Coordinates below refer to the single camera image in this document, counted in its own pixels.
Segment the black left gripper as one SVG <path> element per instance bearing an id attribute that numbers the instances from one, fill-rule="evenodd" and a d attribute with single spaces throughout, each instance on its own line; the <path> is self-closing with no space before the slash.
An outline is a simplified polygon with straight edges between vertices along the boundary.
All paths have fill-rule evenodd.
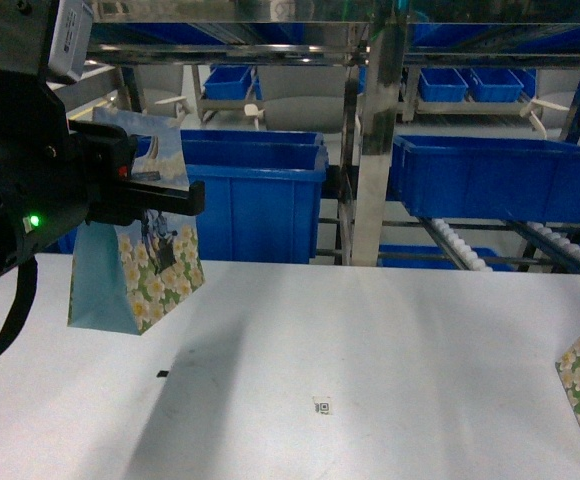
<path id="1" fill-rule="evenodd" d="M 136 183 L 132 167 L 138 137 L 121 126 L 120 111 L 96 107 L 90 121 L 70 120 L 79 158 L 84 162 L 89 212 L 87 222 L 128 226 L 144 210 L 199 215 L 205 210 L 205 183 L 188 189 Z"/>

